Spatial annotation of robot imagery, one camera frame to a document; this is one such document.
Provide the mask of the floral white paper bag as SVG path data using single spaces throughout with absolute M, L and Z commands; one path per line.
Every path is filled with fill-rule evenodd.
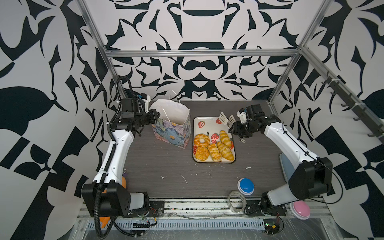
M 152 124 L 156 139 L 185 149 L 191 136 L 190 109 L 183 105 L 179 96 L 176 100 L 158 99 L 150 107 L 160 113 L 155 124 Z

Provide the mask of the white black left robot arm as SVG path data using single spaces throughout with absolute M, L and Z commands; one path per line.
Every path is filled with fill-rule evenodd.
M 111 138 L 107 154 L 100 170 L 90 184 L 84 184 L 81 195 L 90 216 L 99 222 L 102 218 L 110 220 L 127 217 L 130 214 L 145 214 L 149 208 L 146 193 L 130 193 L 125 187 L 123 170 L 128 151 L 145 126 L 166 123 L 171 126 L 164 132 L 180 137 L 181 146 L 188 144 L 191 130 L 186 127 L 190 122 L 190 109 L 171 99 L 159 99 L 152 105 L 150 98 L 137 96 L 118 100 L 118 109 L 112 120 L 107 123 Z

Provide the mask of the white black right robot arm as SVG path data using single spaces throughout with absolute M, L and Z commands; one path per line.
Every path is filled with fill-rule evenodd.
M 260 105 L 251 105 L 237 112 L 239 121 L 231 124 L 229 132 L 240 140 L 260 132 L 273 141 L 288 158 L 292 174 L 288 182 L 263 193 L 261 209 L 268 210 L 296 201 L 302 201 L 328 193 L 332 188 L 333 164 L 328 158 L 320 158 L 288 131 L 275 115 L 266 115 Z

